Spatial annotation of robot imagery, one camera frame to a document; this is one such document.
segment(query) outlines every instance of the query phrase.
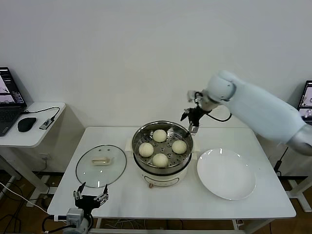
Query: laptop screen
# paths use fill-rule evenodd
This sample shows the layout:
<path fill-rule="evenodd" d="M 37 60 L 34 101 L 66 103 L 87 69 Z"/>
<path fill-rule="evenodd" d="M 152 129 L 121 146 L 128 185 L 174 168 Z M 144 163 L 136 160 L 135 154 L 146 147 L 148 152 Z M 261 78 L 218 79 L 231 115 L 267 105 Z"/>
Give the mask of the laptop screen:
<path fill-rule="evenodd" d="M 8 68 L 0 68 L 0 107 L 24 106 L 25 102 Z"/>
<path fill-rule="evenodd" d="M 298 111 L 305 122 L 312 121 L 312 80 L 306 82 Z"/>

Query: white cable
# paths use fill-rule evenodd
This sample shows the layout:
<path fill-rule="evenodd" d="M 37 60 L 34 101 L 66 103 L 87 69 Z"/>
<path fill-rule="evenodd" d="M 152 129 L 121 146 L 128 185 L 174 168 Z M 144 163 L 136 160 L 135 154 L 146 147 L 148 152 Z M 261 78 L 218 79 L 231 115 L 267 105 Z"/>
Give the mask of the white cable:
<path fill-rule="evenodd" d="M 30 204 L 32 204 L 32 205 L 34 205 L 34 206 L 37 206 L 36 204 L 34 204 L 34 203 L 30 202 L 29 200 L 27 200 L 26 198 L 24 198 L 23 196 L 21 196 L 21 195 L 15 193 L 15 192 L 13 192 L 12 190 L 10 190 L 8 187 L 6 187 L 6 186 L 5 186 L 4 184 L 2 184 L 1 182 L 0 182 L 0 184 L 1 184 L 3 187 L 5 187 L 7 190 L 9 190 L 10 192 L 14 193 L 15 195 L 19 196 L 20 198 L 23 198 L 25 201 L 29 202 Z M 47 213 L 47 212 L 46 212 L 43 208 L 41 208 L 40 206 L 37 206 L 37 207 L 38 207 L 39 209 L 41 209 L 43 212 Z"/>

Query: robotic arm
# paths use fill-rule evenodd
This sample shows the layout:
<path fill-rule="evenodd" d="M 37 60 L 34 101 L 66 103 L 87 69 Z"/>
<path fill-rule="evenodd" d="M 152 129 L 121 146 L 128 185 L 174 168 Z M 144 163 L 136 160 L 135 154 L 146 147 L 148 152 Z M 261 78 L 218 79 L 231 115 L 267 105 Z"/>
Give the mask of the robotic arm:
<path fill-rule="evenodd" d="M 220 71 L 201 92 L 189 91 L 188 101 L 195 108 L 186 109 L 181 120 L 188 117 L 189 131 L 196 134 L 199 120 L 218 105 L 230 112 L 261 136 L 287 144 L 295 151 L 312 156 L 312 126 L 306 124 L 299 112 L 270 94 L 248 84 L 234 74 Z"/>

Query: perforated steamer tray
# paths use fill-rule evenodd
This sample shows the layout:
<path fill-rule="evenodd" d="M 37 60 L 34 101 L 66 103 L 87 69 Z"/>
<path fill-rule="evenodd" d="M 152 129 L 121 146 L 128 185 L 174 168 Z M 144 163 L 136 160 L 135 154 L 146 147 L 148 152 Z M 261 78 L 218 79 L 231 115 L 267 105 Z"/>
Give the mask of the perforated steamer tray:
<path fill-rule="evenodd" d="M 162 129 L 167 132 L 167 139 L 164 142 L 153 140 L 155 130 Z M 185 153 L 179 155 L 173 152 L 172 144 L 176 140 L 183 140 L 187 144 Z M 138 148 L 142 143 L 150 143 L 154 147 L 154 153 L 150 157 L 142 157 Z M 135 133 L 132 140 L 134 158 L 139 167 L 155 175 L 169 175 L 181 171 L 187 166 L 192 157 L 193 139 L 189 132 L 179 124 L 168 121 L 157 121 L 144 125 Z M 167 156 L 169 163 L 166 168 L 158 168 L 153 165 L 152 159 L 156 154 Z"/>

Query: black mouse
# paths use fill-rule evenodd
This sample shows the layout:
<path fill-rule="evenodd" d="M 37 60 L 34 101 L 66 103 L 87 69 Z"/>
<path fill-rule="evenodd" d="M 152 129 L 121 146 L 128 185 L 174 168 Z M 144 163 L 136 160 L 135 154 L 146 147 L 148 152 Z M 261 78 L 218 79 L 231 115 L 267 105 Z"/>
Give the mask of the black mouse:
<path fill-rule="evenodd" d="M 37 118 L 35 117 L 27 117 L 21 119 L 18 123 L 18 130 L 22 133 L 29 131 L 33 127 L 36 120 Z"/>

